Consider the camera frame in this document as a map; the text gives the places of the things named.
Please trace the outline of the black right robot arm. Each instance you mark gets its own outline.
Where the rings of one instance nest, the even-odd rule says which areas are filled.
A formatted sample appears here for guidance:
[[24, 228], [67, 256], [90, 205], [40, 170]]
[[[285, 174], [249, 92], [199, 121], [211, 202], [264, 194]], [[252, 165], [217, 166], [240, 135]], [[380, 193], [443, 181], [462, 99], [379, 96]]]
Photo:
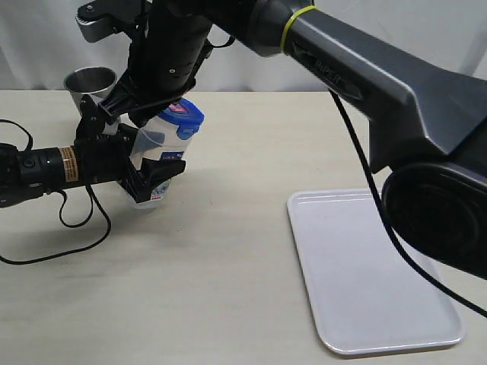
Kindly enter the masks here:
[[419, 252], [486, 276], [486, 82], [447, 71], [317, 9], [312, 1], [108, 1], [130, 35], [125, 74], [101, 109], [149, 118], [195, 83], [212, 26], [256, 54], [284, 54], [369, 121], [382, 205]]

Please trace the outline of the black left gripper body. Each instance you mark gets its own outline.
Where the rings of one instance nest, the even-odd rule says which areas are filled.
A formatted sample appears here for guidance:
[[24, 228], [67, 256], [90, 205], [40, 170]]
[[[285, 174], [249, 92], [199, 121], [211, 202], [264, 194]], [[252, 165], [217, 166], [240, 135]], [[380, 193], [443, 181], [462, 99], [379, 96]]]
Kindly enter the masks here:
[[85, 95], [81, 118], [75, 132], [75, 147], [83, 181], [90, 184], [116, 182], [136, 204], [151, 200], [151, 190], [142, 184], [142, 175], [132, 165], [132, 152], [115, 152], [113, 135], [103, 135], [105, 125], [97, 113], [99, 102]]

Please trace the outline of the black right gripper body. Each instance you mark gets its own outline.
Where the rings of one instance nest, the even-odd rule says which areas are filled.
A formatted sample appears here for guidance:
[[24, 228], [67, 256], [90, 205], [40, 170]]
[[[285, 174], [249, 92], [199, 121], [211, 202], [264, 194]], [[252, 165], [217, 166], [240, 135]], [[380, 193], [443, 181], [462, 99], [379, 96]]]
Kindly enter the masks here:
[[126, 71], [140, 103], [163, 103], [184, 94], [212, 23], [181, 14], [179, 1], [153, 1], [145, 32], [131, 44]]

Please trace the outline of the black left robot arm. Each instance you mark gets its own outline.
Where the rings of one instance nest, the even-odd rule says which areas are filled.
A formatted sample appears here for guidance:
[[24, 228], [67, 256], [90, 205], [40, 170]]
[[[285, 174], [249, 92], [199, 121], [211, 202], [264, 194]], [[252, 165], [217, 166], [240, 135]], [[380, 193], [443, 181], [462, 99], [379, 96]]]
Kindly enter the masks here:
[[81, 186], [116, 182], [137, 203], [150, 199], [161, 183], [180, 175], [184, 160], [142, 159], [135, 167], [130, 154], [137, 129], [113, 123], [106, 130], [98, 110], [98, 99], [81, 98], [81, 120], [73, 144], [35, 149], [29, 142], [22, 151], [12, 144], [1, 145], [1, 206], [8, 208], [52, 192]]

